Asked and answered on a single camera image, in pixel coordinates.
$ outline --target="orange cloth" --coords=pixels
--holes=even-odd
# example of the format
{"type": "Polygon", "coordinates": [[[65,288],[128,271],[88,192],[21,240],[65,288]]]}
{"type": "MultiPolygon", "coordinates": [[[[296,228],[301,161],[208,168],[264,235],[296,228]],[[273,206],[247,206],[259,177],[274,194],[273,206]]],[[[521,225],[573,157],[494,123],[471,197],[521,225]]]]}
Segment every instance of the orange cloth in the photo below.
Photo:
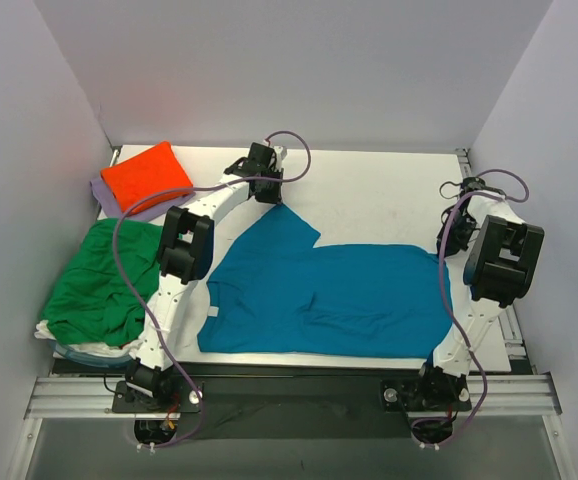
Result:
{"type": "MultiPolygon", "coordinates": [[[[113,192],[123,213],[138,200],[162,190],[193,187],[169,142],[159,143],[125,162],[104,168],[100,171],[100,175],[113,192]]],[[[184,195],[184,193],[163,195],[143,203],[132,213],[142,212],[158,203],[184,195]]]]}

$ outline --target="light blue cloth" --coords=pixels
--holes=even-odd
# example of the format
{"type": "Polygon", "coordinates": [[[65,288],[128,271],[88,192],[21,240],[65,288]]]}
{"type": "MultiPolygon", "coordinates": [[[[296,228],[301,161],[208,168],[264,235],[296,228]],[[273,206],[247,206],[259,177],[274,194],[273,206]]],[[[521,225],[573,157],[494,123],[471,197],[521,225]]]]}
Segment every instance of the light blue cloth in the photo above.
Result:
{"type": "Polygon", "coordinates": [[[319,236],[284,205],[242,234],[207,282],[218,316],[200,350],[427,358],[451,326],[436,256],[411,245],[313,248],[319,236]]]}

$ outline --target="white table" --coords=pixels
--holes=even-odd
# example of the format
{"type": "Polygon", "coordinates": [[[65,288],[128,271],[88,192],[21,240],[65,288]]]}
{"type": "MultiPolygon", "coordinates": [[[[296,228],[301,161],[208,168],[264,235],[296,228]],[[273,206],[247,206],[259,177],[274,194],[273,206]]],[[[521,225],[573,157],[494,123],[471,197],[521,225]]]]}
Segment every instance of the white table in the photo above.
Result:
{"type": "MultiPolygon", "coordinates": [[[[277,138],[276,144],[282,144],[277,138]]],[[[118,158],[127,160],[147,145],[125,145],[118,158]]],[[[174,147],[178,161],[196,186],[213,185],[223,170],[248,149],[174,147]]],[[[438,194],[441,183],[462,179],[455,155],[313,151],[312,167],[302,180],[282,187],[284,203],[321,233],[316,246],[373,243],[412,244],[434,252],[442,211],[454,202],[438,194]]],[[[305,166],[302,150],[289,150],[285,178],[305,166]]],[[[268,209],[250,200],[237,207],[216,228],[213,267],[233,241],[268,209]]],[[[164,215],[152,223],[162,225],[164,215]]],[[[462,270],[448,263],[454,306],[467,301],[462,270]]],[[[357,358],[301,353],[203,353],[196,335],[205,322],[209,292],[204,282],[194,291],[187,309],[182,341],[174,353],[181,362],[292,365],[311,367],[418,369],[425,359],[357,358]]],[[[498,322],[477,351],[487,371],[511,371],[498,322]]]]}

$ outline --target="green cloth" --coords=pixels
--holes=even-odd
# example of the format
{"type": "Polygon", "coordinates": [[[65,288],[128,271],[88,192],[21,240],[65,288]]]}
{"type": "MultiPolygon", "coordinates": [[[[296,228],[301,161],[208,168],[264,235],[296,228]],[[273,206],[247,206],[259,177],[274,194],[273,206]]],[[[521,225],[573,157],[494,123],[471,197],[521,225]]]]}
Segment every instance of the green cloth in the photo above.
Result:
{"type": "MultiPolygon", "coordinates": [[[[96,222],[56,283],[41,313],[58,343],[104,342],[119,347],[138,338],[145,312],[120,278],[111,252],[117,219],[96,222]]],[[[161,227],[127,220],[120,229],[122,265],[140,296],[158,289],[156,251],[161,227]]]]}

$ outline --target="stack of folded cloth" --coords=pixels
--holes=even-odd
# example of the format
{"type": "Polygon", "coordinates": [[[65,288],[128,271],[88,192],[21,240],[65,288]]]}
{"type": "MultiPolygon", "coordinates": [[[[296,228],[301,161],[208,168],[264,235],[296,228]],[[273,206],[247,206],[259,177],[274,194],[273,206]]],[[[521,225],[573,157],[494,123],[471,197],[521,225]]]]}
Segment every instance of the stack of folded cloth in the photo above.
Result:
{"type": "MultiPolygon", "coordinates": [[[[173,188],[193,187],[178,163],[169,142],[162,142],[135,157],[105,168],[91,180],[91,191],[108,218],[118,218],[133,204],[154,193],[173,188]]],[[[169,208],[179,206],[192,196],[172,193],[136,207],[131,220],[149,222],[169,208]]]]}
{"type": "MultiPolygon", "coordinates": [[[[103,169],[91,181],[93,195],[109,219],[91,228],[80,251],[56,282],[36,326],[36,338],[53,340],[79,354],[127,356],[142,332],[144,311],[124,285],[113,261],[113,218],[150,195],[184,187],[193,184],[168,142],[103,169]]],[[[133,221],[126,222],[120,231],[123,265],[128,273],[133,272],[132,280],[145,301],[158,288],[155,255],[161,233],[160,227],[145,222],[181,205],[190,196],[191,192],[181,192],[147,201],[133,209],[128,217],[133,221]]]]}

